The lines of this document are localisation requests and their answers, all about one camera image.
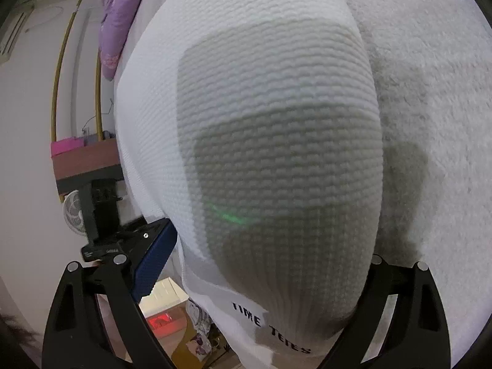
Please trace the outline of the pink box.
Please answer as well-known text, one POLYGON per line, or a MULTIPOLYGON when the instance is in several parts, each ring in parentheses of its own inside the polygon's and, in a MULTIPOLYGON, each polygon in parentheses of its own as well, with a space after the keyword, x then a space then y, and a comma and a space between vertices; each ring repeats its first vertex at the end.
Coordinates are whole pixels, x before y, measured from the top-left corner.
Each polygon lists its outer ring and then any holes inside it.
POLYGON ((51 157, 67 153, 71 150, 84 147, 84 139, 82 137, 68 137, 56 142, 51 142, 50 151, 51 157))

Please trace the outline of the cream white jacket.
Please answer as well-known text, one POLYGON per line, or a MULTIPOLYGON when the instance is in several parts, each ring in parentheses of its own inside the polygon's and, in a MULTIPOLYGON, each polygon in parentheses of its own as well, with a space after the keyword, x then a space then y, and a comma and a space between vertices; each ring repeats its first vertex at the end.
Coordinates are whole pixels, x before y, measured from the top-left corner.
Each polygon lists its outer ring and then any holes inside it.
POLYGON ((178 231, 184 290, 246 368, 314 368, 378 230, 383 147, 345 0, 166 0, 117 85, 144 216, 178 231))

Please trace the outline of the purple floral quilt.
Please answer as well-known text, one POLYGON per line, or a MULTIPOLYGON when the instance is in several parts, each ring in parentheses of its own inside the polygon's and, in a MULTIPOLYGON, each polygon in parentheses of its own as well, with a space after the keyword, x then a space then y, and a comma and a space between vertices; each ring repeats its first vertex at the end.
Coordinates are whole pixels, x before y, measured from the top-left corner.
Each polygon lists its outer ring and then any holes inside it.
POLYGON ((103 76, 112 81, 129 29, 142 0, 100 0, 103 19, 99 30, 99 60, 103 76))

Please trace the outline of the brown wooden shelf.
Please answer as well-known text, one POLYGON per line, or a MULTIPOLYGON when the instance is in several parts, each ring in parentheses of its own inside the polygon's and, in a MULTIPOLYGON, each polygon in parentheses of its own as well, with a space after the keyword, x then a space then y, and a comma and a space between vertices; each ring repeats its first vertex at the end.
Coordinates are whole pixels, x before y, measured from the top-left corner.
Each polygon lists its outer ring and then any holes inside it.
POLYGON ((99 179, 123 181, 117 139, 110 138, 52 157, 59 196, 99 179))

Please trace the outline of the white electric fan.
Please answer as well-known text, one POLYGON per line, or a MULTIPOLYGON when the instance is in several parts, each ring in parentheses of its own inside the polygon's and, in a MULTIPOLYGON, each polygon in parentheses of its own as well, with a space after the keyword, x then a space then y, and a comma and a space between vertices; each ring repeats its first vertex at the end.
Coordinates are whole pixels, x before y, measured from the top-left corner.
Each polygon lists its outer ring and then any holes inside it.
POLYGON ((87 235, 78 190, 73 190, 65 196, 62 203, 62 212, 65 222, 73 232, 80 236, 87 235))

